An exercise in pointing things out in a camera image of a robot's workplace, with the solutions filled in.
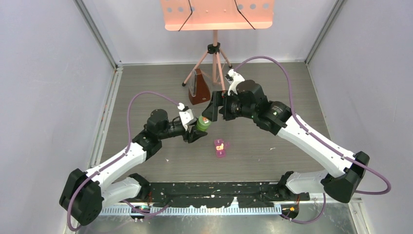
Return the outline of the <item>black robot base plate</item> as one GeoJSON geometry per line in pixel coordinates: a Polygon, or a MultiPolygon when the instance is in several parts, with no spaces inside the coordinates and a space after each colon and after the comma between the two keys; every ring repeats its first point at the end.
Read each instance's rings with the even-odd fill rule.
{"type": "Polygon", "coordinates": [[[143,200],[126,200],[160,208],[227,208],[233,200],[240,208],[266,208],[273,202],[310,200],[308,193],[295,194],[276,182],[153,182],[149,188],[143,200]]]}

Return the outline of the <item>green pill bottle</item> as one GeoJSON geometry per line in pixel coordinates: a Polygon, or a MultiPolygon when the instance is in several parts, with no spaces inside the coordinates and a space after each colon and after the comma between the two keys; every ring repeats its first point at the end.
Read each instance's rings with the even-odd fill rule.
{"type": "Polygon", "coordinates": [[[208,118],[199,116],[196,123],[196,129],[198,131],[206,132],[210,125],[211,121],[208,118]]]}

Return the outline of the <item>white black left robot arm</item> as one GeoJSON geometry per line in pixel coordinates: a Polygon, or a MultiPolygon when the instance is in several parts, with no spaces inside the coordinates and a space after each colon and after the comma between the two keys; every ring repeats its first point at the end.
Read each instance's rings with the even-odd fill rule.
{"type": "Polygon", "coordinates": [[[150,194],[150,183],[135,173],[117,181],[131,168],[144,163],[162,147],[162,140],[182,136],[187,143],[207,135],[197,128],[198,118],[185,108],[179,116],[169,120],[163,109],[151,112],[143,130],[116,155],[86,171],[73,170],[66,181],[59,204],[67,211],[67,220],[74,218],[81,226],[93,222],[101,211],[117,202],[134,198],[145,201],[150,194]]]}

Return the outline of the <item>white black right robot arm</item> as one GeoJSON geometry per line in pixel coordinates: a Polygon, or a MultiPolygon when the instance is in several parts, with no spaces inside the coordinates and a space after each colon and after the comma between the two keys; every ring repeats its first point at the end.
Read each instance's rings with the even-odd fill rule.
{"type": "Polygon", "coordinates": [[[245,117],[262,130],[279,136],[303,150],[324,169],[313,173],[289,172],[278,194],[291,200],[301,193],[326,193],[341,203],[350,202],[364,177],[369,156],[344,150],[304,123],[280,101],[269,101],[262,87],[252,80],[235,81],[228,91],[214,91],[202,116],[217,121],[245,117]]]}

